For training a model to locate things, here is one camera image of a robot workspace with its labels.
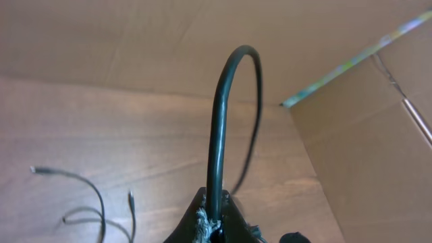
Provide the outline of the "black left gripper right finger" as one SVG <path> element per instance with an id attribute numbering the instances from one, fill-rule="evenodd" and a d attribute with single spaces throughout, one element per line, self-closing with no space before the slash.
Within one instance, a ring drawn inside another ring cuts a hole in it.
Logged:
<path id="1" fill-rule="evenodd" d="M 221 242 L 259 243 L 227 190 L 222 191 Z"/>

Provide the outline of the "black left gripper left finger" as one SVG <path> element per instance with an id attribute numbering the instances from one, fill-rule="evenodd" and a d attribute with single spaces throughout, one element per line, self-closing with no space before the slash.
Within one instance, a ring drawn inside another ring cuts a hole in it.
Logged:
<path id="1" fill-rule="evenodd" d="M 205 211 L 206 188 L 198 189 L 189 207 L 174 231 L 164 243 L 207 243 L 210 242 L 211 223 Z"/>

